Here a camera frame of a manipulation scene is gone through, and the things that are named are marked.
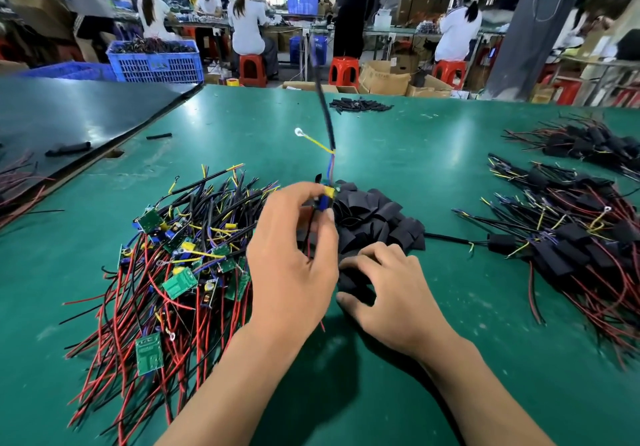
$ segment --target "computer monitor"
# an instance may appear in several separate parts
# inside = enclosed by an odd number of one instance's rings
[[[317,15],[318,0],[287,0],[287,9],[290,14]]]

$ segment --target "hand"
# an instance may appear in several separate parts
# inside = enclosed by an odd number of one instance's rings
[[[376,302],[367,306],[352,294],[339,292],[338,303],[384,345],[418,358],[425,347],[457,336],[433,298],[418,258],[405,256],[397,244],[375,242],[345,258],[340,269],[345,267],[357,267],[369,277]]]
[[[316,212],[316,255],[310,260],[298,250],[296,229],[308,229],[312,208],[301,208],[319,197],[324,186],[296,183],[269,195],[246,256],[253,280],[251,324],[268,336],[302,346],[331,302],[338,281],[338,232],[333,210]]]

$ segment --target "left hand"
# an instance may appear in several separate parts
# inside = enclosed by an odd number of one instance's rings
[[[308,227],[308,199],[324,186],[296,183],[272,193],[262,209],[246,256],[253,281],[252,328],[268,337],[301,347],[331,302],[338,281],[338,232],[333,210],[316,213],[316,254],[310,260],[298,250],[296,229]]]

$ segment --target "workbench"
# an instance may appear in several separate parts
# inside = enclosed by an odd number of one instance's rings
[[[504,128],[526,131],[553,119],[556,106],[370,97],[394,107],[385,113],[332,111],[335,178],[380,189],[429,232],[486,237],[451,208],[489,216],[480,197],[494,200],[493,192],[515,192],[489,172],[488,152],[523,167],[529,159],[557,161],[541,152],[521,152],[523,146],[500,137]],[[637,111],[605,114],[614,131],[640,138]],[[2,444],[109,444],[94,438],[117,414],[116,401],[79,431],[66,429],[74,410],[66,404],[80,391],[90,357],[64,360],[63,348],[95,331],[96,322],[90,313],[58,326],[89,307],[60,303],[104,292],[100,266],[113,267],[120,244],[134,233],[132,219],[164,195],[176,175],[191,182],[199,178],[201,164],[215,171],[245,163],[247,176],[260,177],[263,184],[312,180],[326,167],[326,154],[296,136],[296,127],[326,140],[313,92],[205,86],[124,143],[121,158],[98,161],[37,207],[65,212],[22,216],[0,231]],[[145,139],[167,132],[173,137]],[[615,177],[576,160],[559,163]],[[623,192],[635,188],[632,181],[617,179]],[[639,195],[631,197],[636,204]],[[558,446],[636,446],[640,364],[622,371],[606,345],[598,348],[580,313],[541,278],[536,288],[547,326],[538,326],[527,303],[527,265],[486,248],[476,247],[473,256],[468,251],[428,240],[426,251],[416,253],[453,328],[478,346]],[[313,333],[283,378],[252,444],[457,444],[433,396],[369,351],[335,302],[324,328],[326,333]],[[165,427],[164,414],[156,414],[136,444],[151,445]]]

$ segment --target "green table surface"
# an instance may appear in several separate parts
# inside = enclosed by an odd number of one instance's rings
[[[393,109],[332,111],[339,149],[335,178],[380,189],[430,232],[484,238],[451,208],[488,215],[481,196],[514,192],[488,171],[487,152],[520,166],[529,158],[555,161],[540,152],[521,152],[521,145],[500,133],[552,119],[557,107],[374,98]],[[615,131],[636,138],[639,114],[606,110]],[[102,159],[38,206],[64,213],[23,216],[0,231],[1,444],[109,443],[94,438],[114,418],[115,403],[79,431],[66,429],[74,410],[67,402],[81,389],[90,358],[64,360],[63,347],[96,325],[90,314],[58,326],[89,307],[60,303],[104,292],[100,266],[113,267],[120,244],[132,237],[131,220],[167,192],[175,175],[195,181],[201,163],[212,170],[245,163],[248,176],[264,182],[312,180],[326,167],[326,153],[295,136],[296,127],[326,140],[312,92],[205,86],[125,143],[121,158]],[[173,137],[145,139],[166,132]],[[574,160],[560,163],[613,176]],[[618,179],[624,191],[634,188]],[[559,446],[638,444],[638,363],[620,370],[606,347],[597,348],[580,313],[541,279],[538,300],[548,325],[538,326],[527,304],[523,262],[484,248],[470,258],[466,246],[438,241],[428,241],[427,250],[417,254],[445,317],[473,340],[508,391]],[[371,353],[335,302],[324,325],[326,333],[312,335],[278,387],[253,444],[456,444],[431,394]],[[155,441],[165,428],[163,416],[156,414],[138,444]]]

